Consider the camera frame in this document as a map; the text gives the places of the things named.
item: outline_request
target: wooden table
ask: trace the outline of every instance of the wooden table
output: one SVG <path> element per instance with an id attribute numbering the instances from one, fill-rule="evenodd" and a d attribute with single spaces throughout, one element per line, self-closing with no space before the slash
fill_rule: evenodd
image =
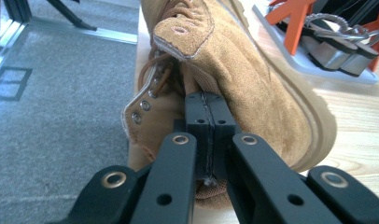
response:
<path id="1" fill-rule="evenodd" d="M 242 2 L 246 8 L 245 15 L 250 24 L 250 32 L 261 50 L 288 72 L 296 72 L 286 63 L 282 53 L 252 12 L 254 0 Z M 147 62 L 149 49 L 149 35 L 140 11 L 136 76 Z M 375 73 L 379 76 L 379 65 Z M 365 85 L 300 73 L 299 76 L 308 81 L 314 91 L 325 99 L 338 124 L 335 145 L 320 165 L 338 167 L 348 172 L 379 196 L 379 82 Z M 136 151 L 130 150 L 130 157 L 136 157 L 136 154 Z M 144 158 L 130 160 L 132 167 L 141 167 L 145 163 L 147 161 Z M 210 212 L 196 209 L 194 216 L 194 223 L 237 223 L 232 210 Z"/>

